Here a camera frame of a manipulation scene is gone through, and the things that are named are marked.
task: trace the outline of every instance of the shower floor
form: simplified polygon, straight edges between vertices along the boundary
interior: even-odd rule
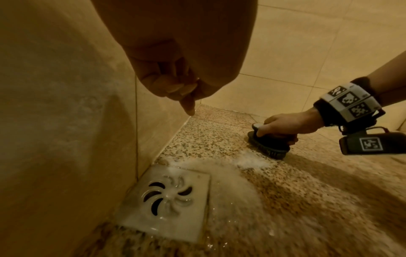
[[[406,256],[404,157],[343,156],[321,129],[269,159],[247,143],[263,120],[202,105],[159,156],[211,176],[202,241],[111,221],[83,256]]]

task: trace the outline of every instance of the drain cover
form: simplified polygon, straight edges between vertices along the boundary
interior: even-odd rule
[[[118,225],[166,238],[197,243],[210,175],[154,165],[121,204]]]

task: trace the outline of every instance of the drain slot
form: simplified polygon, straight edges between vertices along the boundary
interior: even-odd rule
[[[148,199],[150,199],[151,197],[156,196],[156,195],[159,195],[159,194],[162,194],[162,193],[159,192],[159,191],[152,191],[152,192],[149,192],[148,194],[145,195],[145,197],[144,197],[144,202],[148,201]]]
[[[153,183],[149,184],[149,186],[157,186],[157,187],[165,189],[165,185],[162,184],[161,182],[153,182]]]
[[[187,195],[190,194],[191,192],[192,192],[192,187],[188,187],[185,191],[179,192],[178,195],[180,195],[180,196],[187,196]]]
[[[158,216],[158,207],[159,204],[162,202],[163,198],[159,198],[158,200],[156,200],[152,206],[151,206],[151,212],[152,214],[154,214],[155,216]]]

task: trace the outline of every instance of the bathroom floor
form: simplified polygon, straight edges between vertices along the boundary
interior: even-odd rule
[[[322,129],[269,159],[247,143],[263,119],[202,105],[159,156],[211,175],[201,243],[111,221],[78,256],[406,256],[406,158],[344,156]]]

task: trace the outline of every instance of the scrub brush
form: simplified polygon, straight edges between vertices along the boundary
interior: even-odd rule
[[[262,137],[257,137],[257,131],[261,123],[254,123],[252,128],[254,131],[248,132],[248,141],[261,150],[265,155],[272,159],[282,160],[285,158],[286,153],[290,151],[288,142],[294,139],[293,135],[287,135],[284,137],[268,134]]]

